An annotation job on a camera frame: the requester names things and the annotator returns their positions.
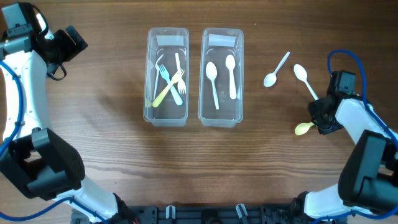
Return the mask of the yellow plastic spoon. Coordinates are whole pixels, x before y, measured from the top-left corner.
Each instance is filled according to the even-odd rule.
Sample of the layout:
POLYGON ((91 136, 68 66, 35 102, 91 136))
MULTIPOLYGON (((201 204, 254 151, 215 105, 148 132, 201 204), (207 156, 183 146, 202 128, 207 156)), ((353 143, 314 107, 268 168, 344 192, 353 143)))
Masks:
POLYGON ((315 124, 313 122, 309 122, 309 123, 300 123, 296 126, 294 133, 297 136, 301 136, 305 133, 308 132, 308 130, 313 127, 315 124))

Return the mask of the light blue plastic fork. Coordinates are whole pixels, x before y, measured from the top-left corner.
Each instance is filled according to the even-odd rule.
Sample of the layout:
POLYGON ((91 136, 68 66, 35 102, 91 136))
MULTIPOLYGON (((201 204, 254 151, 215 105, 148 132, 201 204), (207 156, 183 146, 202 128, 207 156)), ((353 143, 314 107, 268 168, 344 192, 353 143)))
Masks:
POLYGON ((175 103, 178 106, 182 105, 182 99, 181 99, 180 95, 177 93, 174 85, 182 79, 182 75, 183 75, 184 71, 178 70, 176 72, 176 74, 172 78, 170 78, 170 74, 164 65, 161 65, 159 68, 160 68, 161 77, 167 82, 167 86, 162 90, 162 92, 155 99, 155 101, 157 102, 157 105, 160 105, 160 103, 164 100, 166 94, 169 91, 171 91, 171 94, 175 100, 175 103))

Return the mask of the white plastic spoon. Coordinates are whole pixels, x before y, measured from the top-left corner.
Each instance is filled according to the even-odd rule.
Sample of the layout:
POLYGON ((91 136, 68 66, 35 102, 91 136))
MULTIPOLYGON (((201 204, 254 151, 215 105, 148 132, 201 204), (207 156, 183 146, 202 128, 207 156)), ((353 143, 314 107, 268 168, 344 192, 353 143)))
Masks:
POLYGON ((234 68, 236 66, 236 62, 233 55, 228 55, 226 57, 225 65, 229 70, 229 96, 231 99, 234 100, 237 98, 237 93, 236 93, 236 84, 234 80, 234 68))

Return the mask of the yellow plastic fork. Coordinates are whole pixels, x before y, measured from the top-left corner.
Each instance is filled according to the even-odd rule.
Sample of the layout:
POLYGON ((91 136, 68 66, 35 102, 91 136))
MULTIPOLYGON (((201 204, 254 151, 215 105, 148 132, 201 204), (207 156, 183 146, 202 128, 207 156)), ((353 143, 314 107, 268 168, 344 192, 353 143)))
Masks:
POLYGON ((167 92, 173 87, 173 85, 175 83, 179 82, 182 79, 184 73, 185 73, 185 70, 183 70, 183 69, 180 69, 179 71, 177 71, 175 73, 175 75, 170 80, 170 83, 159 93, 159 95, 156 97, 156 99, 152 102, 152 106, 154 108, 156 108, 160 105, 162 100, 165 98, 167 92))

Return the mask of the cream white spoon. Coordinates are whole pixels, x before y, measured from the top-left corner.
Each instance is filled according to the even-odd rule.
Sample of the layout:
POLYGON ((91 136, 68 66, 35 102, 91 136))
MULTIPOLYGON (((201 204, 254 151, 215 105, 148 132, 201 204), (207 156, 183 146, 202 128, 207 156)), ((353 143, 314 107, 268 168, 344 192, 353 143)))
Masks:
POLYGON ((213 89, 213 99, 215 103, 215 108, 218 110, 219 109, 219 102, 218 102, 218 95, 216 92, 216 85, 215 85, 215 79, 217 77, 217 69, 216 66, 213 62, 208 62, 206 65, 206 76, 207 78, 211 81, 212 84, 212 89, 213 89))

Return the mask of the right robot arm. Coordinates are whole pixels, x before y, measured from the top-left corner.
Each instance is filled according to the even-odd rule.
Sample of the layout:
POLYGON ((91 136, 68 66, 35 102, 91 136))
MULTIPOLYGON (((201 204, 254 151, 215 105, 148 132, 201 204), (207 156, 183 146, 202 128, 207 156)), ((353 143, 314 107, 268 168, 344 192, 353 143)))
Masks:
POLYGON ((338 183, 306 194, 303 212, 316 221, 344 214, 382 218, 397 213, 397 150, 371 106, 355 95, 355 80, 351 72, 333 72, 326 97, 308 106, 320 134, 344 128, 355 144, 338 183))

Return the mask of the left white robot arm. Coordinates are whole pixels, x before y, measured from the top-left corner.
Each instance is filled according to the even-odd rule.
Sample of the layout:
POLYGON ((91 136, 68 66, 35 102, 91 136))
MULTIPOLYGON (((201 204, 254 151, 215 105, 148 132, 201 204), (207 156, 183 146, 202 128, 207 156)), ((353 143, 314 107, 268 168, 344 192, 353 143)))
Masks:
POLYGON ((73 26, 52 32, 37 6, 3 7, 7 24, 1 39, 7 120, 1 145, 1 173, 27 198, 65 203, 93 223, 138 223, 115 193, 86 174, 78 151, 50 124, 46 79, 54 79, 87 43, 73 26))

